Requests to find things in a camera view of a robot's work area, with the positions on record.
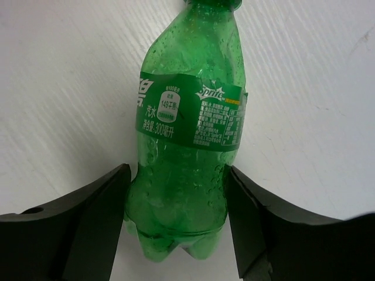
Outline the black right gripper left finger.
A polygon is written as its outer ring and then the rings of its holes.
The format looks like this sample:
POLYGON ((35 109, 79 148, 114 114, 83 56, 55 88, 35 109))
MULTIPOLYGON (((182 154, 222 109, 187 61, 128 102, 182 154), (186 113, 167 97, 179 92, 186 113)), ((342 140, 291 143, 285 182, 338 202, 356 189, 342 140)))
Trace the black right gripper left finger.
POLYGON ((122 164, 48 203, 1 215, 1 280, 109 280, 130 180, 122 164))

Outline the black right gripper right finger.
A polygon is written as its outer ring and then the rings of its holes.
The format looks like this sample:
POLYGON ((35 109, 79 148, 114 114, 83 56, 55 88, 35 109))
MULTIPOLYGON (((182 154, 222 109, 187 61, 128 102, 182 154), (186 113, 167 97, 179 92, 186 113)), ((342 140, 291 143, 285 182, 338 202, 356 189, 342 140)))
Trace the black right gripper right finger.
POLYGON ((227 179, 241 280, 373 280, 374 214, 339 220, 298 207, 237 168, 227 179))

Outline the green plastic bottle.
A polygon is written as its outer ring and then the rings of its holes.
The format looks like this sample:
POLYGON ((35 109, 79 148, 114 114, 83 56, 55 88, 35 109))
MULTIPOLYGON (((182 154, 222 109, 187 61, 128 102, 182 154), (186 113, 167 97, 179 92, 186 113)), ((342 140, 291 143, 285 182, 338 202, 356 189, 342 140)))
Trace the green plastic bottle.
POLYGON ((227 217, 225 182, 246 112, 234 13, 240 1, 187 1, 150 46, 139 77, 138 172, 124 220, 144 256, 175 248, 198 260, 216 249, 227 217))

